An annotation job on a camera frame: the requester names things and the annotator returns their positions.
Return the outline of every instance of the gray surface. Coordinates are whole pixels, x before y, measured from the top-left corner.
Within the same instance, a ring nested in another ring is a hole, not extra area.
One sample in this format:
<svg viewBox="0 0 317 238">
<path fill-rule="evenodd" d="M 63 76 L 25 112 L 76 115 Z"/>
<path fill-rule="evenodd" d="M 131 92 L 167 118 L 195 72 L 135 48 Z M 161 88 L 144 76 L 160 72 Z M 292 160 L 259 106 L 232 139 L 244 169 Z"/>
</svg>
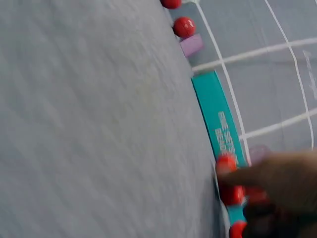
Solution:
<svg viewBox="0 0 317 238">
<path fill-rule="evenodd" d="M 159 0 L 0 1 L 0 237 L 222 237 Z"/>
<path fill-rule="evenodd" d="M 285 43 L 264 0 L 200 0 L 208 25 L 223 58 L 267 46 Z M 317 2 L 315 0 L 268 0 L 289 41 L 317 37 Z M 194 3 L 171 11 L 173 18 L 187 15 L 197 24 L 205 49 L 189 58 L 191 66 L 218 60 L 205 23 Z M 293 47 L 298 61 L 309 110 L 317 109 L 303 51 L 310 53 L 311 75 L 317 78 L 317 44 Z M 254 58 L 226 63 L 245 132 L 281 123 L 305 113 L 303 95 L 288 48 L 267 52 Z M 223 68 L 214 68 L 224 88 L 237 131 L 241 134 L 236 110 Z M 317 144 L 317 117 L 311 117 Z M 301 150 L 311 147 L 308 120 L 248 139 L 249 147 L 265 144 L 271 150 Z"/>
</svg>

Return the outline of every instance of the gray fabric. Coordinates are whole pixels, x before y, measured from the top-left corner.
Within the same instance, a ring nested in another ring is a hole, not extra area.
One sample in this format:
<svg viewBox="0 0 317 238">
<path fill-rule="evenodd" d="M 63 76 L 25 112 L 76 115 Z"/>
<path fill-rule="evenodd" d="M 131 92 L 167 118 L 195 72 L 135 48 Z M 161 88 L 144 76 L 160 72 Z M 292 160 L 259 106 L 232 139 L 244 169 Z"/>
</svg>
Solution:
<svg viewBox="0 0 317 238">
<path fill-rule="evenodd" d="M 222 237 L 159 0 L 0 1 L 0 237 Z"/>
</svg>

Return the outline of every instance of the human hand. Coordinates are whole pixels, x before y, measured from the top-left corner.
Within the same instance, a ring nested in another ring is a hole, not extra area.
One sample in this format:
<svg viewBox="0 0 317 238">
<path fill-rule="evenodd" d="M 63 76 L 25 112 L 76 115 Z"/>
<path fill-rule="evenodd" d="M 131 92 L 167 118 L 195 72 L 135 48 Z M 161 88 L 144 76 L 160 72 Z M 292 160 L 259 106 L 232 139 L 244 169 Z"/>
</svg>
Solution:
<svg viewBox="0 0 317 238">
<path fill-rule="evenodd" d="M 260 187 L 269 196 L 270 202 L 245 207 L 244 237 L 317 237 L 317 224 L 297 232 L 301 214 L 317 214 L 316 152 L 273 153 L 256 165 L 217 177 L 229 185 Z"/>
</svg>

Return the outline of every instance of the teal box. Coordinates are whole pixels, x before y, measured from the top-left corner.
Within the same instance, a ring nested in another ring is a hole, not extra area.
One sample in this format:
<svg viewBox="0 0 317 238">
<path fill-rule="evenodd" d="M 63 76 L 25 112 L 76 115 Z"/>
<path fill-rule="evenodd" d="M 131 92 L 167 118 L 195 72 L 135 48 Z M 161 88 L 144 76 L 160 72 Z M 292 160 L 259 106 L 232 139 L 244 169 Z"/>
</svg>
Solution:
<svg viewBox="0 0 317 238">
<path fill-rule="evenodd" d="M 216 72 L 195 76 L 194 89 L 205 120 L 215 158 L 224 151 L 233 153 L 238 167 L 247 166 L 239 135 Z M 227 207 L 230 224 L 244 221 L 243 206 Z"/>
</svg>

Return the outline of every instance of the grid line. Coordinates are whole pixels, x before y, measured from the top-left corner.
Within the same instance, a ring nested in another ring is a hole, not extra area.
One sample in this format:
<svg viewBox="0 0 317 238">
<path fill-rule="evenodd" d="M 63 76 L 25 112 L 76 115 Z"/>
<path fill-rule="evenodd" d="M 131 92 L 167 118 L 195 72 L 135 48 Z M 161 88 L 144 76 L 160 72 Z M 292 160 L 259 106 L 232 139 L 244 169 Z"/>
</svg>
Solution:
<svg viewBox="0 0 317 238">
<path fill-rule="evenodd" d="M 291 42 L 289 42 L 289 44 L 292 47 L 299 47 L 299 46 L 317 44 L 317 37 L 291 41 Z M 281 51 L 281 50 L 284 50 L 284 49 L 287 49 L 287 48 L 288 48 L 288 44 L 287 43 L 277 44 L 277 45 L 273 45 L 273 46 L 267 46 L 267 47 L 263 47 L 263 48 L 258 48 L 258 49 L 252 50 L 252 51 L 247 51 L 247 52 L 243 52 L 243 53 L 240 53 L 240 54 L 237 54 L 237 55 L 229 56 L 229 57 L 226 57 L 226 58 L 224 58 L 222 60 L 218 59 L 218 60 L 211 61 L 211 62 L 208 62 L 208 63 L 199 64 L 199 65 L 193 67 L 193 72 L 194 73 L 199 73 L 199 72 L 202 72 L 202 71 L 213 70 L 215 67 L 220 66 L 222 64 L 222 62 L 224 62 L 224 63 L 234 63 L 234 62 L 237 62 L 237 61 L 246 60 L 246 59 L 249 59 L 249 58 L 261 56 L 261 55 L 264 55 L 264 54 L 268 54 L 268 53 L 272 53 L 272 52 L 278 52 L 278 51 Z"/>
<path fill-rule="evenodd" d="M 211 31 L 211 28 L 210 28 L 210 26 L 208 24 L 208 21 L 207 21 L 207 19 L 205 17 L 205 14 L 204 14 L 200 4 L 197 3 L 196 7 L 197 7 L 198 12 L 200 13 L 202 19 L 203 19 L 203 22 L 204 22 L 206 28 L 207 28 L 209 36 L 210 36 L 210 38 L 212 40 L 212 43 L 213 43 L 213 45 L 214 45 L 214 47 L 216 49 L 217 55 L 218 55 L 219 59 L 222 60 L 222 55 L 221 55 L 220 49 L 218 47 L 216 39 L 215 39 L 215 37 L 214 37 L 214 35 L 213 35 L 212 31 Z M 244 130 L 243 122 L 242 122 L 240 109 L 239 109 L 239 106 L 238 106 L 238 103 L 237 103 L 237 99 L 236 99 L 235 93 L 233 91 L 232 83 L 230 81 L 230 76 L 228 74 L 227 68 L 226 68 L 223 60 L 222 60 L 221 66 L 222 66 L 224 75 L 226 77 L 226 80 L 227 80 L 227 83 L 228 83 L 228 86 L 229 86 L 229 90 L 230 90 L 230 94 L 231 94 L 231 97 L 232 97 L 232 101 L 233 101 L 233 104 L 234 104 L 234 107 L 235 107 L 235 110 L 236 110 L 236 113 L 237 113 L 237 116 L 238 116 L 238 121 L 239 121 L 239 124 L 240 124 L 241 132 L 242 132 L 242 135 L 244 135 L 245 134 L 245 130 Z M 244 142 L 244 148 L 245 148 L 247 162 L 248 162 L 248 164 L 251 164 L 249 147 L 248 147 L 248 141 L 247 141 L 247 139 L 244 138 L 243 142 Z"/>
<path fill-rule="evenodd" d="M 314 116 L 314 115 L 317 115 L 317 108 L 314 108 L 314 109 L 310 110 L 308 114 L 309 114 L 310 117 Z M 273 132 L 275 130 L 278 130 L 278 129 L 282 128 L 282 127 L 293 125 L 293 124 L 298 123 L 298 122 L 300 122 L 302 120 L 305 120 L 305 119 L 307 119 L 307 113 L 303 113 L 303 114 L 297 115 L 295 117 L 286 119 L 286 120 L 284 120 L 282 122 L 279 122 L 279 123 L 276 123 L 276 124 L 272 124 L 272 125 L 269 125 L 269 126 L 265 126 L 265 127 L 260 128 L 260 129 L 257 129 L 257 130 L 246 132 L 244 136 L 246 137 L 246 139 L 254 138 L 254 137 L 257 137 L 259 135 L 268 134 L 268 133 Z"/>
<path fill-rule="evenodd" d="M 299 69 L 298 69 L 298 63 L 297 63 L 297 59 L 295 57 L 295 54 L 294 54 L 294 51 L 286 37 L 286 34 L 281 26 L 281 24 L 279 23 L 271 5 L 268 3 L 267 0 L 264 0 L 269 11 L 271 12 L 272 14 L 272 17 L 274 18 L 279 30 L 281 31 L 284 39 L 285 39 L 285 42 L 287 43 L 288 45 L 288 49 L 290 50 L 291 52 L 291 55 L 293 57 L 293 60 L 294 60 L 294 64 L 295 64 L 295 70 L 296 70 L 296 74 L 297 74 L 297 77 L 298 77 L 298 82 L 299 82 L 299 85 L 300 85 L 300 88 L 301 88 L 301 91 L 302 91 L 302 96 L 303 96 L 303 101 L 304 101 L 304 106 L 305 106 L 305 111 L 306 111 L 306 116 L 307 116 L 307 120 L 308 120 L 308 124 L 309 124 L 309 128 L 310 128 L 310 131 L 311 131 L 311 141 L 312 141 L 312 144 L 311 144 L 311 148 L 313 149 L 314 148 L 314 130 L 313 130 L 313 125 L 312 125 L 312 120 L 311 120 L 311 117 L 309 115 L 309 110 L 308 110 L 308 106 L 307 106 L 307 101 L 306 101 L 306 96 L 305 96 L 305 91 L 304 91 L 304 87 L 303 87 L 303 82 L 302 82 L 302 79 L 301 79 L 301 75 L 299 73 Z"/>
</svg>

